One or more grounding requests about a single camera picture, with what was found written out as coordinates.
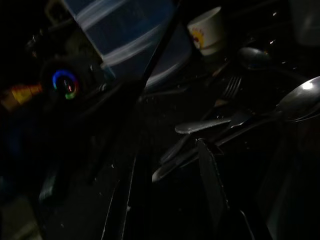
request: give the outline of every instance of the black surface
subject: black surface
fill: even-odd
[[[267,15],[271,16],[272,11],[272,8],[268,9],[266,11]],[[230,52],[235,54],[232,50],[241,45],[239,42],[247,38],[247,33],[241,32],[239,35],[235,35],[236,37],[230,36],[230,42],[234,43],[229,45]],[[260,29],[251,32],[250,36],[257,39],[252,46],[267,49],[276,64],[309,78],[320,74],[316,64],[319,49],[297,45],[294,42],[290,24]],[[270,41],[274,39],[276,39],[275,44],[270,44]],[[199,53],[195,53],[190,64],[182,69],[181,73],[170,80],[168,84],[175,80],[181,80],[184,75],[203,74],[206,72],[204,71],[205,65],[210,69],[215,63],[205,63]],[[242,90],[231,103],[232,107],[226,107],[219,112],[215,112],[212,117],[230,115],[237,106],[248,108],[257,114],[268,112],[275,107],[279,99],[298,85],[292,79],[269,70],[247,71],[238,66],[236,62],[232,64],[231,69],[223,77],[229,78],[232,75],[243,77]],[[67,199],[63,200],[58,206],[41,205],[36,208],[47,239],[100,239],[117,179],[122,176],[123,167],[132,164],[137,149],[142,149],[146,168],[151,173],[158,167],[160,156],[181,137],[174,132],[174,126],[185,121],[199,120],[213,106],[220,91],[216,84],[206,88],[200,82],[195,82],[186,92],[181,94],[147,97],[137,103],[131,102],[132,105],[135,104],[134,110],[129,117],[126,116],[123,119],[121,124],[118,123],[119,133],[117,137],[112,138],[112,146],[105,148],[103,157],[106,158],[106,165],[102,167],[93,185],[87,185],[87,169],[86,166],[82,166],[82,169],[72,178]],[[121,100],[113,104],[121,105],[125,103],[125,100]],[[98,123],[103,122],[103,120],[99,118],[99,115],[96,116],[96,119],[97,124],[95,125],[95,121],[91,124],[99,130]],[[310,135],[317,138],[318,129],[314,131],[309,129],[317,125],[318,121],[315,119],[312,123],[309,121],[308,123],[288,126],[289,133],[297,133],[296,135],[292,134],[292,138],[299,139],[301,136],[305,136],[299,142],[299,148],[306,152],[310,152],[310,149],[312,149],[313,159],[317,159],[317,156],[319,156],[317,149],[319,145],[317,141],[308,142],[307,140]],[[183,151],[195,146],[194,140],[196,138],[211,137],[219,130],[221,128],[218,130],[209,129],[195,134]],[[277,162],[282,157],[289,159],[292,157],[290,154],[288,154],[289,156],[277,154],[277,151],[280,151],[278,148],[283,147],[280,144],[279,134],[275,125],[268,125],[250,131],[248,135],[244,135],[222,148],[225,152],[223,161],[228,160],[232,163],[232,167],[221,173],[226,179],[225,184],[235,189],[241,189],[241,194],[252,196],[252,198],[258,196],[258,200],[263,198],[261,196],[266,196],[264,201],[268,204],[260,204],[262,206],[260,210],[265,219],[268,218],[273,208],[273,202],[277,198],[278,187],[281,185],[280,182],[283,181],[281,177],[287,171],[286,167],[281,168],[279,166],[270,170],[273,166],[272,163]],[[292,145],[289,145],[288,148],[283,147],[287,152],[290,151],[290,148],[292,148]],[[287,163],[292,164],[293,161],[290,159],[284,162],[283,165],[286,166]],[[303,211],[303,207],[301,208],[301,206],[308,204],[308,200],[313,198],[313,193],[318,188],[318,178],[316,177],[318,165],[316,161],[308,163],[308,161],[305,161],[304,172],[300,173],[303,180],[300,181],[299,178],[295,180],[299,186],[296,188],[296,193],[291,193],[291,197],[289,197],[289,199],[294,198],[296,201],[287,208],[288,210],[284,210],[283,221],[287,225],[283,223],[284,227],[281,230],[283,239],[288,239],[286,236],[292,238],[296,236],[298,239],[299,235],[294,234],[295,231],[299,231],[299,227],[296,226],[303,223],[303,229],[306,229],[308,233],[313,232],[310,229],[315,231],[313,226],[317,224],[317,219],[312,210],[317,213],[317,208],[312,206],[316,205],[317,198],[315,197],[312,200],[313,205],[308,205],[308,211]],[[271,177],[276,172],[277,177],[271,181]],[[268,187],[263,188],[264,191],[261,192],[261,186],[266,185]],[[147,204],[147,206],[151,211],[151,239],[193,240],[213,238],[207,198],[200,178],[199,167],[196,163],[172,172],[166,179],[157,184],[151,185],[148,183],[146,188],[147,192],[151,193],[150,199],[147,197],[148,204],[150,204]],[[309,198],[303,197],[306,190]],[[130,218],[133,218],[130,221],[139,224],[136,220],[139,217],[139,213],[135,212],[130,216]],[[140,235],[142,231],[137,230],[136,234]]]

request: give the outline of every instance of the white cup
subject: white cup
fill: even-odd
[[[204,56],[214,54],[226,45],[220,6],[197,16],[187,27],[194,45]]]

